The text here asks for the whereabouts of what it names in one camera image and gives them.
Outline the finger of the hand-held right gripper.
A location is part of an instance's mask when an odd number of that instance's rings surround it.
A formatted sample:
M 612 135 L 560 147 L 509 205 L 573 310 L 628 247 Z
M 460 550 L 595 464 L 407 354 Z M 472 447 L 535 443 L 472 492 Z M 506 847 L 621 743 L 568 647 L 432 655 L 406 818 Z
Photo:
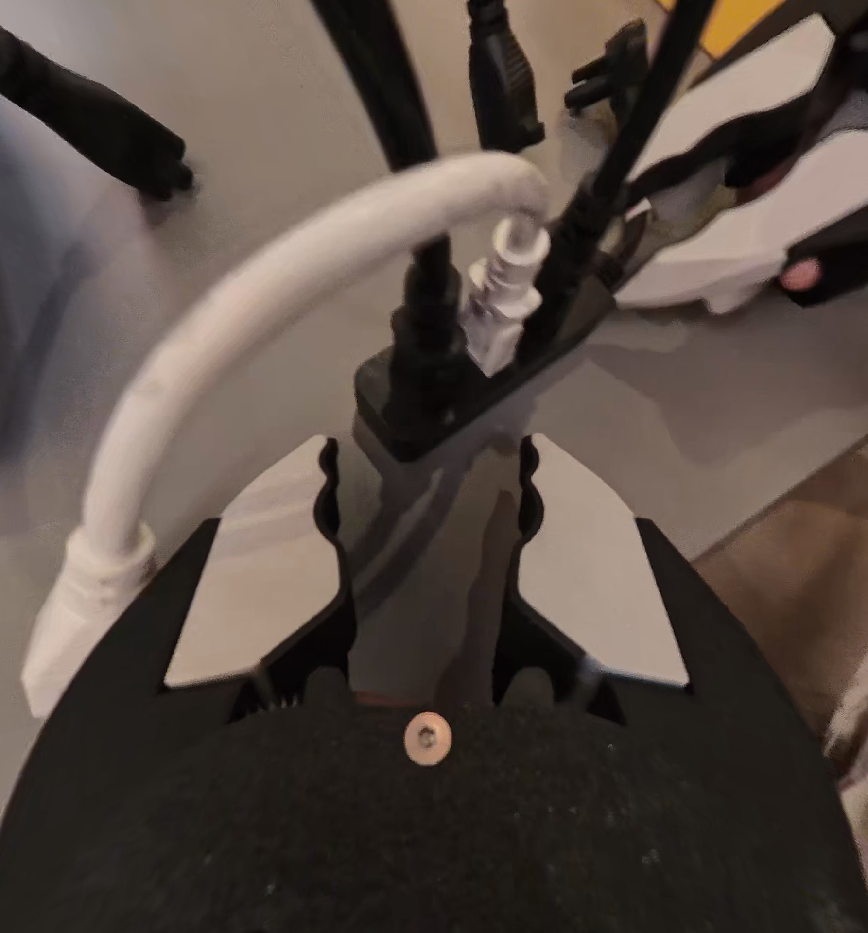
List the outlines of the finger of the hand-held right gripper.
M 725 314 L 748 302 L 812 237 L 868 208 L 868 130 L 830 135 L 772 189 L 651 258 L 615 293 L 619 309 L 695 301 Z
M 808 15 L 676 99 L 635 164 L 635 203 L 697 203 L 736 157 L 790 136 L 835 40 Z

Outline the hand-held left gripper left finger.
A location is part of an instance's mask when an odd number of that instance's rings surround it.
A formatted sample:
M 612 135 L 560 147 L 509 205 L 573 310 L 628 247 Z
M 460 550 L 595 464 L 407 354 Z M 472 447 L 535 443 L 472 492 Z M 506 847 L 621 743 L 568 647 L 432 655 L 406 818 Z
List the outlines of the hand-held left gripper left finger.
M 167 688 L 265 673 L 275 692 L 302 693 L 318 668 L 348 677 L 357 621 L 338 538 L 338 450 L 310 438 L 222 511 Z

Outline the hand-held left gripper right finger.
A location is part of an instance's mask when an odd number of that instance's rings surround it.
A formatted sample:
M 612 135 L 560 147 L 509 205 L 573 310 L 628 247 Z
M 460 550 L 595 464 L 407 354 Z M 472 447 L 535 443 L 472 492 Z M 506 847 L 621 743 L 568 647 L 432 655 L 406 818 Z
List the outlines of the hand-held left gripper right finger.
M 612 679 L 684 691 L 690 676 L 634 512 L 542 434 L 522 441 L 519 479 L 494 699 L 531 668 L 557 701 L 593 701 Z

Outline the black power strip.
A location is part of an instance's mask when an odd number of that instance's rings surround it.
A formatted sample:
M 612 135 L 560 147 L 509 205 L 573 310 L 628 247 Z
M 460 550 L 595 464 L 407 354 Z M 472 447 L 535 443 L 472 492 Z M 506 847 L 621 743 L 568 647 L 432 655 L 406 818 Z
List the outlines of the black power strip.
M 465 356 L 432 400 L 402 386 L 387 347 L 356 371 L 358 416 L 397 462 L 416 462 L 574 351 L 614 307 L 605 283 L 588 275 L 567 302 L 538 310 L 538 324 L 526 327 L 510 366 L 487 377 Z

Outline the yellow object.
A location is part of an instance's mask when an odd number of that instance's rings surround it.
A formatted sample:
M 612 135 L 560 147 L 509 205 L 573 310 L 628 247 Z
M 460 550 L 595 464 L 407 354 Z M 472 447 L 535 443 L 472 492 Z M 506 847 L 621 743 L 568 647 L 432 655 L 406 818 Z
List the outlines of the yellow object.
M 700 38 L 700 47 L 717 61 L 783 1 L 717 1 Z

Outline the black pronged plug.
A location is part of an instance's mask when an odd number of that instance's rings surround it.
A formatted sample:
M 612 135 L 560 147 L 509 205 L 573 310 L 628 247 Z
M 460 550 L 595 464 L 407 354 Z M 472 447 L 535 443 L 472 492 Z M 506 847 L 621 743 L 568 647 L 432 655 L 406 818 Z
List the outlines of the black pronged plug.
M 617 123 L 625 122 L 649 74 L 647 24 L 628 22 L 605 43 L 602 56 L 571 74 L 564 107 L 572 114 L 608 101 Z

